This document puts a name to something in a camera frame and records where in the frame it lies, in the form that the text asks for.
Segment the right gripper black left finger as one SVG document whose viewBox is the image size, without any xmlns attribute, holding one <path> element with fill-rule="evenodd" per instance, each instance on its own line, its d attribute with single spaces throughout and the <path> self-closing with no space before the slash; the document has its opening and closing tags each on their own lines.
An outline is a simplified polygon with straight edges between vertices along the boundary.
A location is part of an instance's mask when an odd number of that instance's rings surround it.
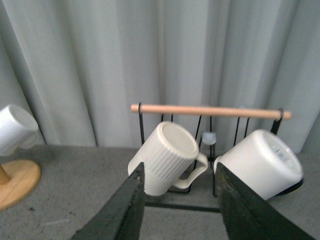
<svg viewBox="0 0 320 240">
<path fill-rule="evenodd" d="M 144 216 L 145 168 L 140 163 L 72 240 L 138 240 Z"/>
</svg>

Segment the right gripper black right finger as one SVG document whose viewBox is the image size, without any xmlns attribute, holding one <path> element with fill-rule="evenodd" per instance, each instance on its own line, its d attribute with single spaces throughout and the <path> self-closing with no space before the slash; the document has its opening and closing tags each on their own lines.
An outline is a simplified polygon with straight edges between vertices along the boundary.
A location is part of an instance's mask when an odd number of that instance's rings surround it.
<svg viewBox="0 0 320 240">
<path fill-rule="evenodd" d="M 313 240 L 276 211 L 222 163 L 215 173 L 215 192 L 230 240 Z"/>
</svg>

